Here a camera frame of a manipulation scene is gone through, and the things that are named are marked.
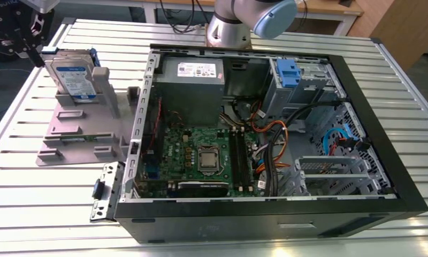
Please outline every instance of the metal bracket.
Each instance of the metal bracket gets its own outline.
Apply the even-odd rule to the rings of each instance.
[[[106,163],[100,178],[93,187],[94,198],[90,222],[116,222],[114,212],[120,196],[121,177],[125,164],[122,162]]]

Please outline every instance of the green motherboard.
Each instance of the green motherboard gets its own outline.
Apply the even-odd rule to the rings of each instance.
[[[141,195],[150,198],[170,197],[165,190],[165,187],[170,186],[168,181],[223,182],[228,183],[228,196],[257,195],[255,187],[237,188],[233,185],[229,133],[229,130],[216,128],[166,128],[161,161],[158,165],[145,164],[148,179],[145,183],[140,183],[146,187]],[[256,136],[253,132],[243,133],[248,156],[257,139]],[[216,160],[211,162],[211,159],[205,158],[202,163],[200,160],[202,153],[206,153],[205,156],[216,153],[212,155]],[[249,158],[247,159],[247,172],[252,179]]]

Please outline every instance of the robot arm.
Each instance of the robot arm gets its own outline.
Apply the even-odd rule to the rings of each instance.
[[[57,2],[0,0],[0,53],[28,57],[36,67],[44,66],[38,50],[48,38]]]
[[[289,27],[297,14],[295,0],[216,0],[208,27],[208,44],[213,47],[251,47],[251,30],[272,39]]]

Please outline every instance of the hard drive label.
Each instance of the hard drive label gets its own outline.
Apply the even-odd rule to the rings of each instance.
[[[85,78],[84,67],[57,67],[60,80],[70,94],[78,101],[89,102],[96,97],[92,82]]]
[[[213,63],[180,63],[177,64],[177,76],[216,78],[216,65]]]

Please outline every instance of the cpu socket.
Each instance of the cpu socket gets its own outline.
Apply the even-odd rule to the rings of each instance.
[[[212,176],[219,172],[219,147],[200,146],[198,147],[198,172],[205,176]]]

